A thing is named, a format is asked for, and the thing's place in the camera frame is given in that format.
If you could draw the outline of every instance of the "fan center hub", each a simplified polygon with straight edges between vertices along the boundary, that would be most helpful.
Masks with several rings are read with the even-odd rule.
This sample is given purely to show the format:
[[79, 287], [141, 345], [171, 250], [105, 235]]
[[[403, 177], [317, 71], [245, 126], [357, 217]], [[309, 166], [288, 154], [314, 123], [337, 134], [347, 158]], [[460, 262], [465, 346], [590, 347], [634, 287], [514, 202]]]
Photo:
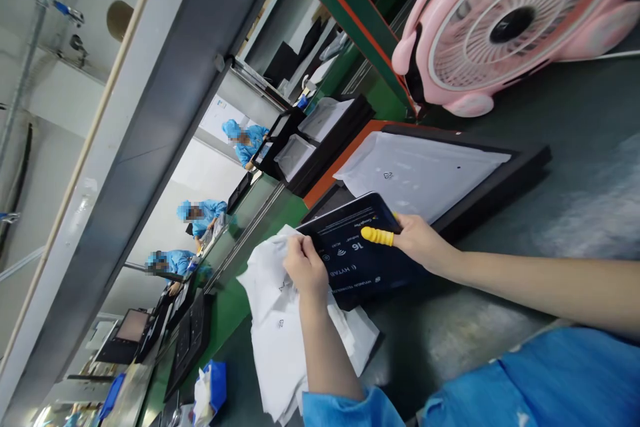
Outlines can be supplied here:
[[489, 34], [489, 40], [494, 44], [512, 41], [526, 31], [534, 20], [535, 9], [533, 7], [518, 7], [498, 21]]

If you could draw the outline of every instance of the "fan grille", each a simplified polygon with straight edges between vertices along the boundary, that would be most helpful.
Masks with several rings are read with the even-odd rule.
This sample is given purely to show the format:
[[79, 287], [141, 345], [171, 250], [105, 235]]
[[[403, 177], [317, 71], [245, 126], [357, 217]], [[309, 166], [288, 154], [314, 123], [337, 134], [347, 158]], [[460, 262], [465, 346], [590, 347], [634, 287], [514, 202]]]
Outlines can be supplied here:
[[466, 91], [532, 67], [564, 40], [599, 0], [458, 0], [429, 52], [441, 87]]

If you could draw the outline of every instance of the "black display panel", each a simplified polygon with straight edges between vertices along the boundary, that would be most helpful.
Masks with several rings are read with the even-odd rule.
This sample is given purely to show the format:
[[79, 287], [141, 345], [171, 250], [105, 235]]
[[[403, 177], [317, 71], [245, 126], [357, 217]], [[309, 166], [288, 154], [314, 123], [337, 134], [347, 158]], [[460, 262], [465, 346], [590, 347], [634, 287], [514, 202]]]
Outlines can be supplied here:
[[297, 228], [313, 240], [327, 267], [333, 296], [344, 310], [378, 292], [429, 275], [398, 248], [363, 239], [360, 231], [364, 226], [401, 232], [400, 224], [377, 193], [365, 194]]

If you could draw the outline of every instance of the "pink fan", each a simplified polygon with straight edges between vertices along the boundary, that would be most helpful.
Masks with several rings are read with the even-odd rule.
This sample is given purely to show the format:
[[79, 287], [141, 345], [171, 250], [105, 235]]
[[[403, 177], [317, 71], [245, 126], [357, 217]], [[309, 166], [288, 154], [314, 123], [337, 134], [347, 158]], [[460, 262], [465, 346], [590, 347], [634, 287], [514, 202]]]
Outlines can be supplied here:
[[418, 105], [476, 117], [552, 61], [604, 54], [638, 18], [640, 2], [625, 0], [417, 0], [393, 68]]

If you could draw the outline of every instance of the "orange edge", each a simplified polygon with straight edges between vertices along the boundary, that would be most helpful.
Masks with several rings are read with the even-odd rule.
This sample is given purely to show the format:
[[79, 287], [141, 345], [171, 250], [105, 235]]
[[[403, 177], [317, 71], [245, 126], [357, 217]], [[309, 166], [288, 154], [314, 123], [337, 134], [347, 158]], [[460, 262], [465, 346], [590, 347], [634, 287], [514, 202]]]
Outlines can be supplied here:
[[340, 157], [335, 160], [335, 162], [327, 169], [327, 172], [323, 174], [318, 182], [316, 182], [315, 186], [311, 188], [311, 190], [307, 193], [303, 201], [307, 206], [307, 209], [310, 209], [320, 198], [329, 190], [329, 188], [335, 182], [333, 175], [349, 160], [349, 157], [355, 152], [355, 150], [360, 147], [362, 141], [364, 141], [369, 134], [375, 131], [382, 131], [387, 125], [407, 125], [411, 127], [415, 127], [416, 129], [430, 129], [433, 130], [435, 127], [429, 126], [419, 126], [414, 124], [407, 123], [399, 123], [394, 121], [369, 121], [367, 125], [364, 126], [362, 131], [351, 141], [351, 144], [340, 154]]
[[[353, 12], [352, 8], [349, 6], [349, 4], [347, 4], [346, 0], [337, 0], [337, 1], [340, 3], [342, 8], [347, 12], [349, 17], [353, 20], [353, 22], [355, 22], [356, 26], [358, 26], [358, 28], [362, 31], [362, 34], [365, 35], [367, 40], [371, 43], [373, 48], [378, 52], [380, 57], [382, 57], [384, 62], [389, 66], [391, 72], [394, 72], [393, 66], [391, 65], [391, 60], [390, 60], [389, 56], [387, 56], [387, 54], [382, 50], [382, 48], [380, 47], [380, 44], [378, 44], [375, 41], [375, 39], [373, 38], [373, 36], [369, 32], [369, 30], [364, 26], [364, 24], [362, 24], [362, 21], [360, 21], [360, 18], [358, 16], [356, 16], [355, 12]], [[411, 95], [409, 94], [409, 90], [407, 89], [407, 86], [405, 86], [404, 80], [398, 74], [396, 74], [395, 76], [398, 79], [399, 84], [402, 86], [402, 89], [404, 90], [404, 92], [405, 92], [405, 94], [407, 96], [407, 99], [409, 100], [409, 105], [413, 109], [413, 112], [417, 115], [417, 111], [415, 110], [415, 107], [413, 106], [413, 101], [411, 100]]]

